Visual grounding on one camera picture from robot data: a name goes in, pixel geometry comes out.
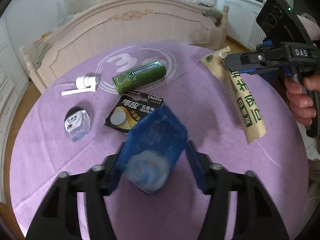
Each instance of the beige snack wrapper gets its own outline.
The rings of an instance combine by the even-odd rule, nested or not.
[[[206,55],[201,62],[215,77],[227,84],[229,96],[236,108],[249,144],[264,136],[267,131],[258,106],[239,72],[231,72],[224,68],[223,59],[230,53],[230,47],[226,47]]]

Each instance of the table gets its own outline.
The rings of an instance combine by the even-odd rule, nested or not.
[[[89,59],[60,77],[39,98],[26,117],[12,152],[10,190],[14,213],[25,232],[44,194],[57,174],[87,171],[114,154],[126,135],[104,126],[104,119],[118,102],[111,77],[134,66],[160,60],[165,79],[140,89],[164,98],[187,127],[198,151],[208,154],[228,170],[254,170],[270,193],[290,238],[298,232],[307,201],[308,163],[295,121],[278,93],[258,75],[242,75],[263,115],[267,134],[247,145],[227,87],[199,62],[207,49],[181,43],[145,43],[115,49]],[[96,92],[61,96],[71,89],[60,84],[82,75],[99,75]],[[72,142],[64,131],[67,111],[87,110],[90,133]],[[79,219],[88,239],[83,195],[78,194]],[[235,224],[236,195],[232,195],[226,239]],[[185,153],[167,184],[155,196],[144,195],[122,178],[106,205],[118,239],[195,240],[203,223],[209,196],[197,189]]]

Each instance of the white circular logo on tablecloth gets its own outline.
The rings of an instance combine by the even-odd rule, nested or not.
[[[141,45],[119,49],[104,57],[96,69],[96,75],[100,78],[98,86],[106,92],[118,94],[113,86],[112,77],[154,61],[164,64],[167,74],[164,78],[139,88],[139,91],[146,92],[160,87],[174,76],[177,67],[176,60],[170,52],[163,48]]]

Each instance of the finger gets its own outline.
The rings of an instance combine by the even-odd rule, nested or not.
[[[310,91],[312,90],[320,91],[320,75],[315,74],[311,77],[305,77],[303,79],[303,84]]]
[[[290,108],[292,112],[303,118],[315,118],[317,114],[317,111],[312,107],[300,108],[292,102],[290,102]]]
[[[284,79],[284,84],[290,93],[292,93],[292,94],[301,94],[302,93],[301,85],[297,82],[294,82],[290,78],[286,77]]]
[[[300,108],[305,108],[313,105],[312,99],[304,94],[292,94],[287,90],[287,98]]]
[[[292,112],[293,118],[301,123],[302,125],[311,125],[312,124],[312,119],[311,118],[303,118],[299,115],[297,115],[295,112]]]

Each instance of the clear plastic container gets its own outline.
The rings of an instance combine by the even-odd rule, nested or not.
[[[71,140],[81,140],[90,132],[89,115],[83,108],[75,106],[68,111],[64,126]]]

